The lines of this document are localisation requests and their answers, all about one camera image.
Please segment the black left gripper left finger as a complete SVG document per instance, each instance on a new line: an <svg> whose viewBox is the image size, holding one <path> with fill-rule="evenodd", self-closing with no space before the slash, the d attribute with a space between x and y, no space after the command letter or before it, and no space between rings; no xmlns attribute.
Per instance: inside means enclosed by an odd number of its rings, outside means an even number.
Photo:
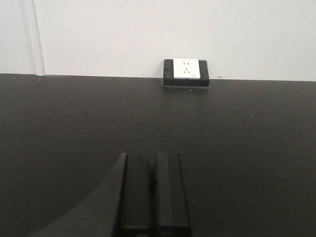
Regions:
<svg viewBox="0 0 316 237"><path fill-rule="evenodd" d="M143 155L122 153L106 178L34 237L150 237L151 167Z"/></svg>

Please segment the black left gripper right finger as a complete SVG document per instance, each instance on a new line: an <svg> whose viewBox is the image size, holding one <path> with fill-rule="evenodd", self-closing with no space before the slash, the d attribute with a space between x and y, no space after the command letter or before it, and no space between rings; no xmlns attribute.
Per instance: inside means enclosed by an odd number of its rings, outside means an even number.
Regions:
<svg viewBox="0 0 316 237"><path fill-rule="evenodd" d="M190 237L191 226L178 154L159 152L153 167L156 237Z"/></svg>

